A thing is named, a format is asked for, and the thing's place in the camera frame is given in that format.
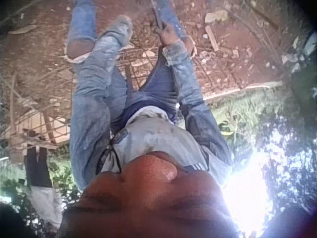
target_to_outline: man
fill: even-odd
[[[35,137],[34,131],[27,132],[29,137]],[[27,187],[25,181],[19,179],[21,188],[30,200],[36,213],[45,221],[45,232],[56,234],[62,221],[62,199],[58,183],[52,182],[47,166],[47,149],[28,144],[24,159]]]
[[[94,5],[75,2],[68,56],[80,63],[91,51],[75,66],[70,139],[84,192],[64,213],[59,237],[237,236],[221,193],[231,172],[229,148],[203,101],[193,45],[169,1],[156,2],[166,22],[156,29],[163,46],[139,91],[115,66],[135,15],[119,16],[95,42]],[[177,103],[186,131],[175,125]]]

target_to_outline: dirt ground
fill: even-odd
[[[127,1],[121,0],[118,4],[118,0],[95,0],[99,33],[119,14],[124,13]],[[196,42],[198,55],[193,58],[193,62],[204,96],[212,97],[224,91],[243,89],[250,84],[287,80],[281,56],[292,48],[297,36],[300,36],[300,45],[309,31],[300,13],[286,10],[286,0],[216,2],[173,1],[186,32]],[[269,21],[250,10],[248,5],[253,2],[256,3],[255,8]],[[11,30],[28,24],[35,24],[37,28],[19,35],[2,33],[0,61],[2,80],[6,84],[1,82],[1,102],[9,108],[8,84],[14,73],[17,73],[15,91],[20,97],[15,105],[17,116],[30,109],[22,103],[28,99],[34,101],[32,106],[36,110],[45,110],[52,118],[63,117],[65,123],[70,119],[71,98],[77,81],[71,65],[63,56],[71,7],[70,0],[42,0],[13,15],[15,25]],[[228,12],[225,21],[205,23],[207,13],[224,9]],[[151,11],[134,22],[131,42],[135,47],[122,51],[117,60],[123,74],[126,66],[130,67],[135,88],[142,85],[156,62],[159,38],[152,33],[154,25]],[[221,47],[217,52],[213,50],[210,40],[204,38],[207,25]],[[145,50],[151,50],[155,56],[143,57]],[[131,67],[132,62],[140,59],[143,64]],[[3,122],[9,123],[8,116]]]

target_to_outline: nose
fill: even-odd
[[[144,155],[127,164],[121,175],[129,206],[153,208],[157,198],[170,190],[177,173],[173,163],[154,155]]]

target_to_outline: jeans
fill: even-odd
[[[174,25],[180,37],[185,36],[177,16],[170,6],[169,0],[157,1],[158,11],[162,21]],[[72,20],[67,37],[67,42],[75,40],[96,39],[95,6],[92,0],[76,0],[72,12]],[[74,65],[75,72],[79,75],[82,64]],[[116,134],[125,127],[128,117],[140,107],[157,104],[167,114],[171,121],[176,121],[177,95],[172,69],[167,66],[166,59],[159,49],[158,60],[146,82],[139,90],[134,90],[128,85],[127,80],[115,66],[112,72],[112,83],[107,105],[111,114],[111,131]]]

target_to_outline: knee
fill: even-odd
[[[70,59],[75,59],[93,50],[95,42],[89,39],[79,39],[70,42],[67,45],[67,56]]]

